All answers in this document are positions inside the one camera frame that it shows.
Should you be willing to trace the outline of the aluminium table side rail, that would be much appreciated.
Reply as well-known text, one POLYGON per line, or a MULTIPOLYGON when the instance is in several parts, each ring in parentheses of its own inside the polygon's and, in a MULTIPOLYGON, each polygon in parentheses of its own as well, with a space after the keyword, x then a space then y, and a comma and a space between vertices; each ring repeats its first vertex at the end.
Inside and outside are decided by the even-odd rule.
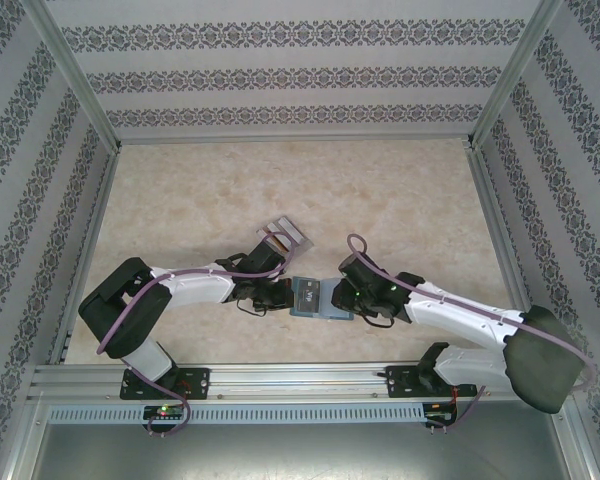
POLYGON ((89 216, 88 229, 84 232, 82 238, 79 256, 71 277, 70 290, 67 293, 65 304, 59 317, 59 323, 51 342, 51 348, 48 351, 48 356, 45 360, 46 365, 62 364, 66 358, 67 345, 70 343, 74 324, 78 316, 78 308, 85 289, 98 235, 104 219, 119 156, 120 148, 109 155, 106 168, 102 171, 89 216))
POLYGON ((484 160, 481 153, 471 147, 466 148, 465 153, 505 289, 512 305, 518 310, 526 311, 530 307, 529 298, 484 160))

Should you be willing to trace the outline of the dark VIP credit card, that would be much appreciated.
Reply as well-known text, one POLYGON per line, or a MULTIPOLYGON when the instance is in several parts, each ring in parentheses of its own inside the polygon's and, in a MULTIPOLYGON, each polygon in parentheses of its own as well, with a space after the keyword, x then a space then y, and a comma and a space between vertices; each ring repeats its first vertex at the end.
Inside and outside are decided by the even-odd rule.
POLYGON ((294 303, 292 316, 314 317, 320 310, 321 281, 315 278, 294 277, 292 280, 294 303))

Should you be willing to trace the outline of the aluminium corner frame post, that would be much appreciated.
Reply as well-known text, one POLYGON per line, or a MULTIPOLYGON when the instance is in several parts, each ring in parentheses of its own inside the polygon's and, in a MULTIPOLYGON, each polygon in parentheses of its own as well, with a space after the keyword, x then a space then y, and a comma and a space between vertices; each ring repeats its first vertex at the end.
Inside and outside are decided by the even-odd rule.
POLYGON ((496 82, 493 92, 484 105, 474 129, 464 142, 467 150, 475 150, 486 141, 493 124, 504 108, 504 104, 523 74, 534 50, 553 21, 562 2, 563 0, 539 1, 500 78, 496 82))
POLYGON ((121 141, 45 0, 19 0, 109 152, 121 141))

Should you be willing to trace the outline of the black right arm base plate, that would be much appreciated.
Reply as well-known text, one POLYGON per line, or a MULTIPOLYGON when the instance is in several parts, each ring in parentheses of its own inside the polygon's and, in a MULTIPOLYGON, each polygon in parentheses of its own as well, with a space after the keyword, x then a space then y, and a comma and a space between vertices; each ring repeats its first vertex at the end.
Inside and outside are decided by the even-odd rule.
POLYGON ((451 385, 434 370, 413 365, 390 365, 383 375, 390 398, 451 397, 453 390, 460 398, 469 398, 478 393, 475 385, 451 385))

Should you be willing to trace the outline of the grey metal sheet panel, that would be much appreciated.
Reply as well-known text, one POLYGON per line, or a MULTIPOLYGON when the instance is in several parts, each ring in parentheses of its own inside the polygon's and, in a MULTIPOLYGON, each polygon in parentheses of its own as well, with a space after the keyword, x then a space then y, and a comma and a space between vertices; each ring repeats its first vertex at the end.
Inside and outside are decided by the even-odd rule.
POLYGON ((203 425, 153 439, 134 426, 53 425, 32 480, 571 480, 555 442, 473 425, 203 425))

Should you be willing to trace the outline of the blue card holder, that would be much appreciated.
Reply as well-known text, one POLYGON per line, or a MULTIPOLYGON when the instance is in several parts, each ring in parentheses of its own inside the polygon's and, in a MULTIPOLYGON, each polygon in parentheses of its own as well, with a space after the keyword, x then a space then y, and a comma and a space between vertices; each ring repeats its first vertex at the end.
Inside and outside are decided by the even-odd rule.
POLYGON ((319 313, 314 317, 305 318, 319 318, 326 320, 346 320, 351 321, 354 315, 351 312, 337 308, 332 303, 332 297, 335 288, 339 285, 340 280, 338 278, 322 279, 321 281, 321 294, 320 294, 320 310, 319 313))

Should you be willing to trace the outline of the aluminium front frame upright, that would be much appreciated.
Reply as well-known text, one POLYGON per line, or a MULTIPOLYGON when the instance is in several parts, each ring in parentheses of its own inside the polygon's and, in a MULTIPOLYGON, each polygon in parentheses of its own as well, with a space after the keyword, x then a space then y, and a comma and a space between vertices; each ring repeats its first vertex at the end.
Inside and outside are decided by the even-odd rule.
POLYGON ((552 423, 570 480, 600 480, 600 468, 573 399, 565 401, 552 423))
POLYGON ((43 397, 25 402, 0 468, 0 480, 32 480, 48 418, 49 407, 43 397))

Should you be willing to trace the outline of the aluminium mounting rail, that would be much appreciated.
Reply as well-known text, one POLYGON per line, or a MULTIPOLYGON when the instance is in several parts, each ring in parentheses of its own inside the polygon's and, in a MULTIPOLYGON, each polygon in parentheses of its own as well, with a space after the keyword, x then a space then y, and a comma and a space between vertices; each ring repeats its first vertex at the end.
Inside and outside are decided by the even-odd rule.
MULTIPOLYGON (((209 403, 388 402, 383 363, 211 364, 209 403)), ((25 399, 47 404, 119 403, 122 365, 34 369, 25 399)))

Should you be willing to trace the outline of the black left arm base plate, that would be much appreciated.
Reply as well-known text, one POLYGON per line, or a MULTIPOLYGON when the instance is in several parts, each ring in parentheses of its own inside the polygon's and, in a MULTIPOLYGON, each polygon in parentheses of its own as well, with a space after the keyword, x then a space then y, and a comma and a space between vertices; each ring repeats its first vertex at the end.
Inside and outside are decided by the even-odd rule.
MULTIPOLYGON (((156 383, 187 400, 206 400, 210 370, 174 367, 156 383)), ((130 370, 123 374, 119 396, 122 400, 173 400, 172 396, 150 386, 130 370)))

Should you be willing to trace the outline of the circuit board with green light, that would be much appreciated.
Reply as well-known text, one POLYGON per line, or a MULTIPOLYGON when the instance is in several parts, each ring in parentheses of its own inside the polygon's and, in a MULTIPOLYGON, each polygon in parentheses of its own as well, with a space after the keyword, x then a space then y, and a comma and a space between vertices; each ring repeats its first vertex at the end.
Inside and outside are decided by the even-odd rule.
POLYGON ((184 410, 180 406, 161 405, 161 406, 146 406, 143 411, 143 419, 149 421, 165 420, 178 421, 184 417, 184 410))

